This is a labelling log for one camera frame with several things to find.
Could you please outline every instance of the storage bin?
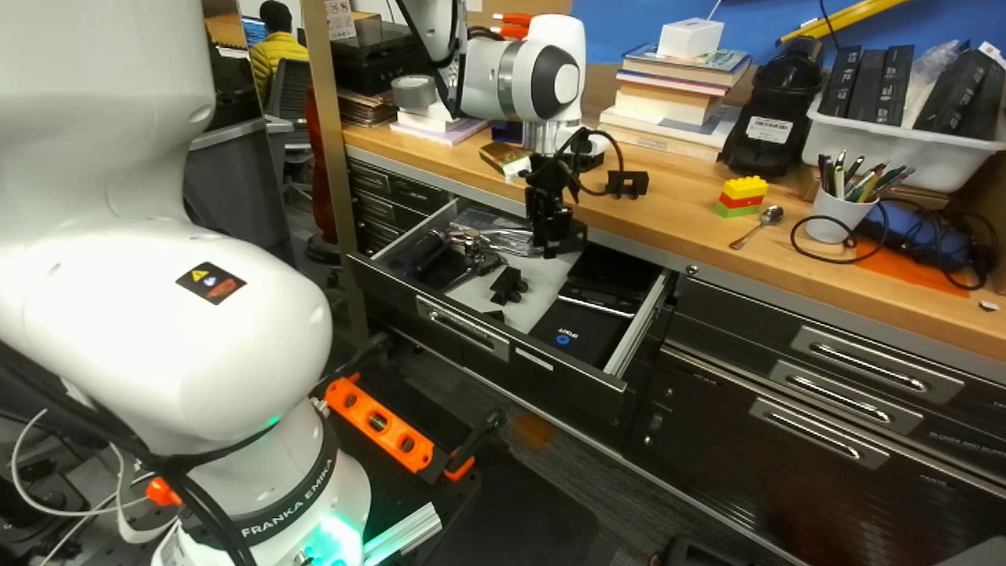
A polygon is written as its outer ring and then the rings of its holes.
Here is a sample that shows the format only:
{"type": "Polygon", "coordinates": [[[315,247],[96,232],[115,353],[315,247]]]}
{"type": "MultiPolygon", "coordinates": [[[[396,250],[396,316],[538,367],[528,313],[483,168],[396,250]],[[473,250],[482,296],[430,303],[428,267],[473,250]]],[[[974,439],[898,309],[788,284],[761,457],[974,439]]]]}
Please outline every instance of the storage bin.
{"type": "Polygon", "coordinates": [[[958,193],[973,173],[995,153],[1006,152],[1006,127],[999,114],[999,140],[963,140],[940,137],[906,127],[857,124],[843,118],[818,114],[821,99],[815,99],[808,119],[811,137],[804,142],[804,164],[818,164],[818,153],[866,153],[866,164],[906,164],[916,173],[906,187],[932,193],[958,193]]]}

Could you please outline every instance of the wooden workbench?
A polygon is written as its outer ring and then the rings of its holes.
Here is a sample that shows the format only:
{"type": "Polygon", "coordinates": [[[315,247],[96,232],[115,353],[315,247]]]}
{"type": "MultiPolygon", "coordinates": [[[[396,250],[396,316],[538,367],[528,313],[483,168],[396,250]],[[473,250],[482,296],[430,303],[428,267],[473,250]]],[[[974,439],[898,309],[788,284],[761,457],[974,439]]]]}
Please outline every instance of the wooden workbench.
{"type": "MultiPolygon", "coordinates": [[[[477,193],[521,201],[521,184],[504,184],[477,147],[486,137],[475,137],[456,147],[404,140],[386,127],[348,127],[348,153],[371,152],[386,160],[418,168],[477,193]]],[[[1006,362],[1006,313],[982,313],[979,300],[999,303],[988,291],[942,293],[917,284],[906,284],[890,273],[878,273],[855,264],[824,264],[803,258],[788,247],[788,227],[808,214],[803,193],[808,177],[794,177],[787,187],[772,187],[771,201],[787,209],[787,222],[778,231],[761,231],[742,253],[728,253],[728,244],[756,227],[756,218],[720,218],[711,211],[728,170],[718,168],[711,152],[691,145],[663,147],[625,147],[625,168],[652,173],[652,193],[639,201],[590,197],[583,195],[577,218],[595,231],[654,247],[683,255],[696,264],[711,264],[737,277],[827,303],[832,309],[862,316],[868,321],[890,323],[897,332],[922,335],[955,348],[1006,362]]],[[[585,177],[585,187],[600,187],[604,173],[585,177]]]]}

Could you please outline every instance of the drawer handle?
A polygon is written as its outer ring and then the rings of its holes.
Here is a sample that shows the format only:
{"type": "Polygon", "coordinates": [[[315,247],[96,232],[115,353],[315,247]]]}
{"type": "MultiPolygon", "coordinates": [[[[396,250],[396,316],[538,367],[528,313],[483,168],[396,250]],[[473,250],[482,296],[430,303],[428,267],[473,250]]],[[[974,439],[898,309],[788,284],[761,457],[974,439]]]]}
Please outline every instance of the drawer handle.
{"type": "Polygon", "coordinates": [[[473,342],[473,345],[477,345],[477,348],[483,348],[483,353],[510,362],[510,342],[506,342],[504,336],[496,336],[496,335],[491,335],[491,332],[483,332],[483,328],[477,328],[477,323],[473,323],[473,321],[466,321],[466,319],[436,313],[436,309],[433,309],[430,303],[425,303],[421,296],[418,296],[415,303],[418,303],[418,313],[421,313],[430,323],[436,323],[439,332],[447,332],[447,335],[454,335],[454,336],[458,336],[458,339],[466,339],[466,342],[473,342]]]}
{"type": "Polygon", "coordinates": [[[818,382],[811,382],[804,375],[788,375],[787,382],[794,385],[794,387],[804,387],[804,391],[811,391],[811,395],[818,395],[818,397],[824,397],[829,404],[857,410],[857,413],[866,413],[866,417],[871,417],[871,419],[878,419],[882,426],[894,426],[894,419],[882,410],[878,410],[875,404],[849,401],[849,397],[843,397],[837,391],[827,391],[824,385],[818,385],[818,382]]]}
{"type": "Polygon", "coordinates": [[[821,353],[821,355],[829,355],[829,360],[837,360],[837,362],[855,366],[855,367],[862,367],[862,373],[875,373],[875,375],[880,375],[880,377],[890,377],[890,382],[894,382],[897,387],[901,387],[901,391],[913,391],[913,395],[922,395],[922,397],[932,395],[932,387],[929,387],[923,382],[917,382],[917,377],[910,377],[910,375],[901,375],[901,373],[894,373],[894,367],[882,367],[882,366],[855,360],[855,355],[849,355],[849,353],[843,353],[843,348],[832,348],[832,345],[827,345],[827,342],[811,342],[811,348],[821,353]]]}
{"type": "Polygon", "coordinates": [[[855,440],[849,440],[847,435],[821,426],[821,421],[808,421],[804,417],[787,413],[779,405],[771,404],[756,404],[750,410],[756,419],[763,419],[767,426],[779,429],[784,435],[803,439],[827,454],[837,454],[855,467],[866,470],[880,470],[890,454],[878,451],[878,448],[855,448],[855,440]]]}

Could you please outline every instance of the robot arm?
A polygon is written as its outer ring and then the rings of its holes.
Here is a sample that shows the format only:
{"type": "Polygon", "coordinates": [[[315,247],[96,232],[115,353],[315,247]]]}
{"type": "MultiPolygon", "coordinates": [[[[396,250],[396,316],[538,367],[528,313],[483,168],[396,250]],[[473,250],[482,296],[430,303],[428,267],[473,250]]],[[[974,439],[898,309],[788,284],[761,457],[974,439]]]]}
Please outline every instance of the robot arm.
{"type": "Polygon", "coordinates": [[[579,63],[545,42],[468,37],[461,0],[400,0],[454,118],[545,124],[583,95],[579,63]]]}

